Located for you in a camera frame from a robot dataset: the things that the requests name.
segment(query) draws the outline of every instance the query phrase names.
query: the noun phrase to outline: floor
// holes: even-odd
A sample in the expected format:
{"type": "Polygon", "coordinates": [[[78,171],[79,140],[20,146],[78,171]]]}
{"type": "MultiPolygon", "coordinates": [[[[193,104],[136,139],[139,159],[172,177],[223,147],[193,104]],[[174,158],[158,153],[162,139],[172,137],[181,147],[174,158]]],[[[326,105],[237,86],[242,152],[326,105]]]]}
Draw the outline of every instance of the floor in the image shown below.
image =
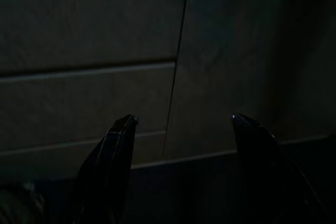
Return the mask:
{"type": "MultiPolygon", "coordinates": [[[[284,145],[336,221],[336,138],[284,145]]],[[[72,180],[38,182],[57,223],[72,180]]],[[[245,186],[236,154],[131,171],[123,223],[246,223],[245,186]]]]}

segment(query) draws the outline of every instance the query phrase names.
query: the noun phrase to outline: dark floor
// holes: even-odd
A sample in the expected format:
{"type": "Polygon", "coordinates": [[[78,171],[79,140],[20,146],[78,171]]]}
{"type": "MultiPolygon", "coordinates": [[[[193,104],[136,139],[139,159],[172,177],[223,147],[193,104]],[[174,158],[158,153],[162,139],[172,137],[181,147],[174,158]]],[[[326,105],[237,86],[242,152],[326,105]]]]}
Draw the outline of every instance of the dark floor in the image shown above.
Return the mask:
{"type": "MultiPolygon", "coordinates": [[[[336,221],[336,139],[284,145],[336,221]]],[[[71,180],[39,182],[56,223],[71,180]]],[[[236,154],[131,171],[123,223],[246,223],[245,186],[236,154]]]]}

